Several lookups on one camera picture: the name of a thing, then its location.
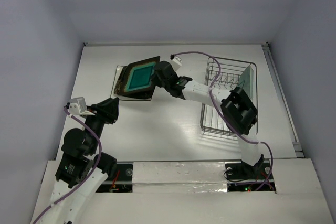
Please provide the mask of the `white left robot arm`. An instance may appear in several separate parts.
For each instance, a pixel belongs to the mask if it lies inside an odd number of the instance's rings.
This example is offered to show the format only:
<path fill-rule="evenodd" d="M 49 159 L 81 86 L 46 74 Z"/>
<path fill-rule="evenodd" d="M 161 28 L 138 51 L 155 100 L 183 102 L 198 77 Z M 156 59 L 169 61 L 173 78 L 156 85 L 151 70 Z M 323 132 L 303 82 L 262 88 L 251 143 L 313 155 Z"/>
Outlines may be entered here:
<path fill-rule="evenodd" d="M 118 119 L 119 99 L 87 105 L 83 97 L 74 98 L 64 111 L 82 127 L 70 129 L 64 136 L 50 209 L 41 223 L 78 223 L 102 183 L 119 175 L 117 159 L 102 151 L 100 141 L 104 126 Z"/>

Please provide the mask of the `black square plate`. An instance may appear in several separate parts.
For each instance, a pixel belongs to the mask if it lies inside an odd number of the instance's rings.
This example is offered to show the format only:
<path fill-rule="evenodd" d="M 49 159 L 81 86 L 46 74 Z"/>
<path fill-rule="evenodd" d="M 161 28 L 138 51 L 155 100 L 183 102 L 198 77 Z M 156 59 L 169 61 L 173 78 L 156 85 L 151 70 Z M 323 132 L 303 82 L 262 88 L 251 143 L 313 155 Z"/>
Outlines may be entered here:
<path fill-rule="evenodd" d="M 140 60 L 126 66 L 120 77 L 122 92 L 134 93 L 137 90 L 151 90 L 155 85 L 151 81 L 154 66 L 160 61 L 160 56 Z"/>

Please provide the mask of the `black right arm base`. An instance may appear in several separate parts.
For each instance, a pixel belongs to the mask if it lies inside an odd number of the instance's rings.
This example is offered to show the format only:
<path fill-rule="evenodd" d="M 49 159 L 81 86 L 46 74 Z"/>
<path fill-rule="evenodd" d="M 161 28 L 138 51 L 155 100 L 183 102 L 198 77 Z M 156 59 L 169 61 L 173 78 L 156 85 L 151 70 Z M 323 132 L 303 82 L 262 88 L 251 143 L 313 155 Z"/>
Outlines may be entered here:
<path fill-rule="evenodd" d="M 246 182 L 248 180 L 265 179 L 270 172 L 271 164 L 265 161 L 262 164 L 249 166 L 244 162 L 234 161 L 225 163 L 223 176 L 229 182 Z"/>

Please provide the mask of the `white square plate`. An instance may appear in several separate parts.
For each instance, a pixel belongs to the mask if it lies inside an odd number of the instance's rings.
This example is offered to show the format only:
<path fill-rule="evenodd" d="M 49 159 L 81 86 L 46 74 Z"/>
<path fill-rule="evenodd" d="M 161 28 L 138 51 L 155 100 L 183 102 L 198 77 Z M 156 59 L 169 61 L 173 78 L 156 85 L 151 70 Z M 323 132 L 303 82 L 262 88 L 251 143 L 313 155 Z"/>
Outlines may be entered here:
<path fill-rule="evenodd" d="M 126 68 L 126 66 L 121 66 L 121 65 L 117 65 L 116 70 L 115 70 L 115 75 L 114 75 L 114 81 L 113 81 L 113 86 L 112 86 L 112 90 L 111 90 L 111 98 L 119 98 L 121 101 L 151 101 L 152 98 L 148 97 L 146 99 L 142 99 L 142 98 L 138 98 L 135 96 L 131 96 L 131 97 L 125 97 L 125 96 L 121 96 L 118 95 L 118 91 L 119 91 L 119 87 L 120 87 L 120 77 L 123 74 L 124 69 Z"/>

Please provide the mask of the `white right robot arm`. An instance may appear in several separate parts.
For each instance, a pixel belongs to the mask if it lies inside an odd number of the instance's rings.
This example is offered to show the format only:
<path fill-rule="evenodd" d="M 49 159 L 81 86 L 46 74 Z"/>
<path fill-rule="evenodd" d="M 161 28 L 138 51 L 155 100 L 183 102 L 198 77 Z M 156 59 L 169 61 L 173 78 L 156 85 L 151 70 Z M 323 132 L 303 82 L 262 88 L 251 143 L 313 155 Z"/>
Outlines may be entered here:
<path fill-rule="evenodd" d="M 152 82 L 175 98 L 214 107 L 227 127 L 237 136 L 243 174 L 253 178 L 260 173 L 264 155 L 256 134 L 250 131 L 257 122 L 257 109 L 243 88 L 218 89 L 190 77 L 179 77 L 167 61 L 161 61 L 154 67 Z"/>

